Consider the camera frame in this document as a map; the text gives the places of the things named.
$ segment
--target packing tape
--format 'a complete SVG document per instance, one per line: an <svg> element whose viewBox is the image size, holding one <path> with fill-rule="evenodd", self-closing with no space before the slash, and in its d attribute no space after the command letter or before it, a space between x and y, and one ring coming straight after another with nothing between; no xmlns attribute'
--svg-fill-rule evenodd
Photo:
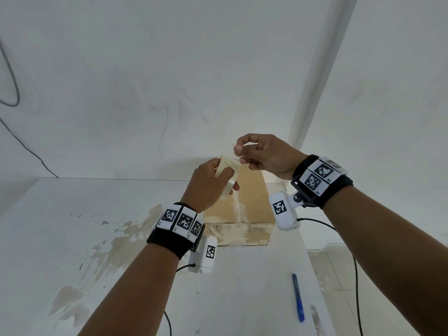
<svg viewBox="0 0 448 336"><path fill-rule="evenodd" d="M233 168L235 173L233 174L233 177L230 178L230 180L227 182L227 185L223 191L223 194L221 194L221 199L225 199L228 196L228 194L230 193L230 190L232 189L232 187L235 185L235 182L237 181L237 178L238 178L238 173L241 168L241 164L238 160L236 160L232 157L229 157L227 155L223 155L221 157L220 164L218 165L218 168L216 169L215 178L219 177L221 175L222 171L224 171L224 169L228 168L228 167Z"/></svg>

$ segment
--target hand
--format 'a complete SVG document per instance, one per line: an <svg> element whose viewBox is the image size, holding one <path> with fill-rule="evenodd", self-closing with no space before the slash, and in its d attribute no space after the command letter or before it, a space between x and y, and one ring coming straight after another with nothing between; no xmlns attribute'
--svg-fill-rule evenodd
<svg viewBox="0 0 448 336"><path fill-rule="evenodd" d="M190 205L197 213L201 213L212 207L224 191L227 182L233 177L235 171L232 168L225 168L218 178L214 178L215 169L220 160L214 158L194 170L193 176L182 196L181 202ZM237 182L233 186L235 191L240 189Z"/></svg>
<svg viewBox="0 0 448 336"><path fill-rule="evenodd" d="M307 157L272 134L246 134L233 148L241 156L241 164L250 164L251 170L266 170L277 177L292 180L294 170Z"/></svg>

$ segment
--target blue marker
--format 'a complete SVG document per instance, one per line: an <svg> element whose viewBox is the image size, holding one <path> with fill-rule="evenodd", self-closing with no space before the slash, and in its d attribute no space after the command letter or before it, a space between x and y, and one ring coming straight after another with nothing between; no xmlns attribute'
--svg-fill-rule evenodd
<svg viewBox="0 0 448 336"><path fill-rule="evenodd" d="M299 283L297 283L297 275L293 274L294 292L296 293L297 313L299 314L299 321L305 320L305 313L303 312L302 298L300 297Z"/></svg>

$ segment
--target black wristband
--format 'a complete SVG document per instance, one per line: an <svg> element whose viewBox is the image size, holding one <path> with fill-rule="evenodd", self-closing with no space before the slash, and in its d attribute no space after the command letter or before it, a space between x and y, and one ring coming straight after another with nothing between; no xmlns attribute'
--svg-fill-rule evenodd
<svg viewBox="0 0 448 336"><path fill-rule="evenodd" d="M320 207L323 209L327 201L333 197L337 192L344 187L353 186L353 181L346 175L339 176L319 197L313 191L311 191L306 185L302 184L299 179L305 173L306 169L314 163L318 156L311 154L302 161L293 173L293 181L291 184L296 190L299 191L302 199L304 200L304 206Z"/></svg>
<svg viewBox="0 0 448 336"><path fill-rule="evenodd" d="M176 205L185 206L194 211L188 204L177 202ZM164 230L156 227L149 235L146 243L153 243L160 245L172 253L174 253L179 260L187 253L187 251L193 246L193 243L188 239L179 236L170 230Z"/></svg>

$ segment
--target person's right hand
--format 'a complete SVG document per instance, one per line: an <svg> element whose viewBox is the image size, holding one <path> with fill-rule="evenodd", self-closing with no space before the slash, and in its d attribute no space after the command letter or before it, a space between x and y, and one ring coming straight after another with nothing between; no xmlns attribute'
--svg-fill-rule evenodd
<svg viewBox="0 0 448 336"><path fill-rule="evenodd" d="M246 134L238 138L233 150L251 170L266 170L285 180L292 180L294 170L307 157L272 134Z"/></svg>

